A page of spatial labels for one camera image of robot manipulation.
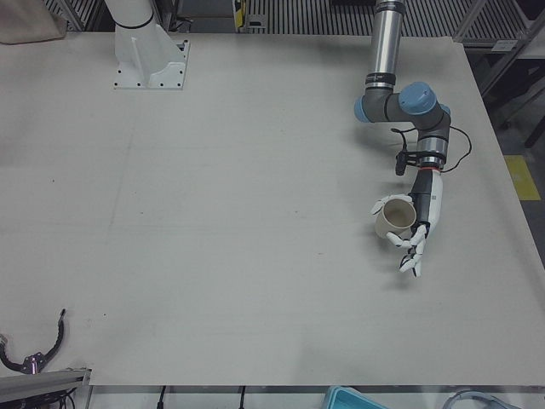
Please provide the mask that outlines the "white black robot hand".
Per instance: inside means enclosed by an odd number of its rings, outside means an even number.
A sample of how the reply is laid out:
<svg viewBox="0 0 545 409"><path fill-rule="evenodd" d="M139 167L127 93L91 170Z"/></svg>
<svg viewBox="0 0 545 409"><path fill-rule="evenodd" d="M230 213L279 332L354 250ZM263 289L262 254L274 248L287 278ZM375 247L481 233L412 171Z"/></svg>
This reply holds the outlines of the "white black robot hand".
<svg viewBox="0 0 545 409"><path fill-rule="evenodd" d="M407 250L399 264L400 272L422 275L422 256L427 239L439 222L442 195L440 171L422 168L409 193L385 196L371 208L377 235Z"/></svg>

